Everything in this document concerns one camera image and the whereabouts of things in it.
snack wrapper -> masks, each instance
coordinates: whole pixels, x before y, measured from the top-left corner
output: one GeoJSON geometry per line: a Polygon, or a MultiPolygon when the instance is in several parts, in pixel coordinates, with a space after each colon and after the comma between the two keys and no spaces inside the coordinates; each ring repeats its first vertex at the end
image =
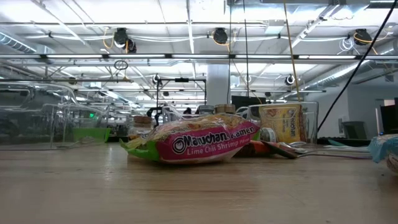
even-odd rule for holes
{"type": "Polygon", "coordinates": [[[305,141],[305,126],[302,106],[297,105],[267,105],[259,109],[261,127],[271,128],[276,133],[279,142],[305,141]]]}
{"type": "Polygon", "coordinates": [[[170,164],[197,164],[230,159],[250,142],[259,127],[232,114],[172,121],[153,129],[146,139],[121,146],[134,156],[170,164]]]}

green object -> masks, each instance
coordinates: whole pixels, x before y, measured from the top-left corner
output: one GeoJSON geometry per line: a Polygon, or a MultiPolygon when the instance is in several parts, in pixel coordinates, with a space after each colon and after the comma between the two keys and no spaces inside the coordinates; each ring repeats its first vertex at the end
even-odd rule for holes
{"type": "Polygon", "coordinates": [[[336,141],[331,140],[331,139],[328,139],[328,141],[329,141],[329,143],[330,143],[332,146],[346,146],[346,145],[344,145],[343,143],[336,142],[336,141]]]}
{"type": "Polygon", "coordinates": [[[136,149],[136,148],[129,148],[126,143],[119,139],[120,146],[127,151],[128,154],[133,156],[137,156],[143,159],[149,159],[152,161],[159,161],[159,153],[156,150],[155,142],[148,141],[146,142],[146,149],[136,149]]]}
{"type": "Polygon", "coordinates": [[[110,128],[73,128],[73,137],[75,141],[84,137],[92,137],[96,141],[107,142],[110,133],[110,128]]]}
{"type": "Polygon", "coordinates": [[[253,138],[251,138],[253,141],[260,141],[260,131],[258,131],[256,134],[254,134],[253,138]]]}

pillar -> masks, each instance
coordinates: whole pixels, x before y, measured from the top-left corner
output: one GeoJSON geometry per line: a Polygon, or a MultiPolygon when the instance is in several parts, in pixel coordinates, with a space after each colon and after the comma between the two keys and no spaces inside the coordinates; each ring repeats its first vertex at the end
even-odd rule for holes
{"type": "Polygon", "coordinates": [[[208,65],[207,66],[207,105],[229,104],[229,65],[208,65]]]}

table surface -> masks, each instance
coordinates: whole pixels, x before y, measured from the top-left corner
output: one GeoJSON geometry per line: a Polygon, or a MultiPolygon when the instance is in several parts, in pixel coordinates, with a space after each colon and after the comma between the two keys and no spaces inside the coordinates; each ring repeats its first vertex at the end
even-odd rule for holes
{"type": "Polygon", "coordinates": [[[335,157],[165,166],[117,144],[0,151],[1,223],[397,223],[398,177],[335,157]]]}

pink label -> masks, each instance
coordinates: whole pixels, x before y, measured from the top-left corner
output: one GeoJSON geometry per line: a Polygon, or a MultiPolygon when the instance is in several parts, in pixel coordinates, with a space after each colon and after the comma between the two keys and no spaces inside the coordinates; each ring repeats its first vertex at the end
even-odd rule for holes
{"type": "Polygon", "coordinates": [[[156,148],[165,160],[195,159],[215,156],[243,147],[250,142],[259,127],[246,121],[228,130],[223,127],[210,128],[170,135],[156,148]]]}

